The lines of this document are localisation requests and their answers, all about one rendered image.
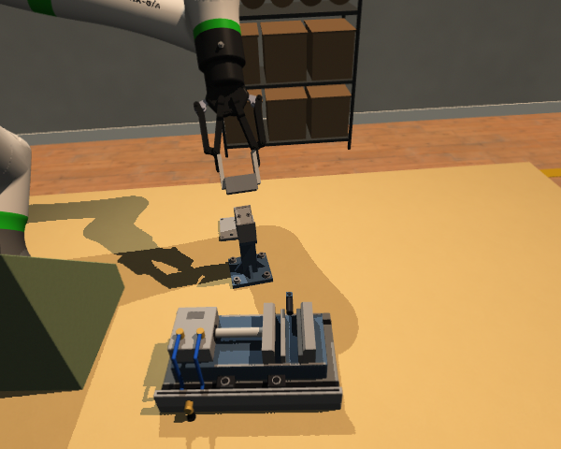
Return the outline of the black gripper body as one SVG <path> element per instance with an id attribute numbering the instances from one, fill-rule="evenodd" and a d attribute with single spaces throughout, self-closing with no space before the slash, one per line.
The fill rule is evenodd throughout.
<path id="1" fill-rule="evenodd" d="M 244 109 L 249 93 L 245 88 L 242 67 L 235 63 L 218 63 L 209 66 L 205 72 L 207 87 L 206 101 L 217 114 L 218 98 L 224 96 L 223 117 L 237 116 L 232 94 L 237 94 Z"/>

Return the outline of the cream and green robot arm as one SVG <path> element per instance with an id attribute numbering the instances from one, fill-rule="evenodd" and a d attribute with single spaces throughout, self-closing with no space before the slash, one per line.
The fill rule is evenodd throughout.
<path id="1" fill-rule="evenodd" d="M 239 0 L 0 0 L 0 4 L 162 40 L 196 53 L 203 73 L 218 63 L 242 68 L 246 64 Z M 28 143 L 0 126 L 0 254 L 31 256 L 24 239 L 31 160 Z"/>

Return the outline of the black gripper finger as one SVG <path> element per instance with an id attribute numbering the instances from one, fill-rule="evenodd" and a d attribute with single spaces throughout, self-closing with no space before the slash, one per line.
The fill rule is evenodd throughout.
<path id="1" fill-rule="evenodd" d="M 237 94 L 232 94 L 232 101 L 237 110 L 237 119 L 241 125 L 243 133 L 251 148 L 253 173 L 256 173 L 258 185 L 261 184 L 260 172 L 259 172 L 260 158 L 259 158 L 258 150 L 264 148 L 266 145 L 266 134 L 265 134 L 263 116 L 261 111 L 262 99 L 263 97 L 261 95 L 255 96 L 249 94 L 249 99 L 247 100 L 251 102 L 251 106 L 254 108 L 253 112 L 254 112 L 254 119 L 255 119 L 257 136 L 258 136 L 258 142 L 256 142 L 252 130 L 247 121 L 247 118 L 245 116 L 244 110 L 238 99 L 238 96 Z"/>
<path id="2" fill-rule="evenodd" d="M 220 95 L 218 98 L 217 107 L 217 119 L 215 128 L 215 139 L 214 148 L 209 146 L 209 137 L 206 125 L 205 112 L 207 111 L 206 106 L 208 105 L 206 99 L 194 102 L 194 110 L 199 118 L 201 137 L 203 142 L 203 149 L 205 154 L 210 154 L 214 157 L 216 171 L 220 172 L 221 186 L 222 190 L 226 190 L 224 174 L 223 174 L 223 161 L 220 155 L 221 139 L 222 139 L 222 129 L 223 129 L 223 107 L 224 107 L 224 96 Z"/>

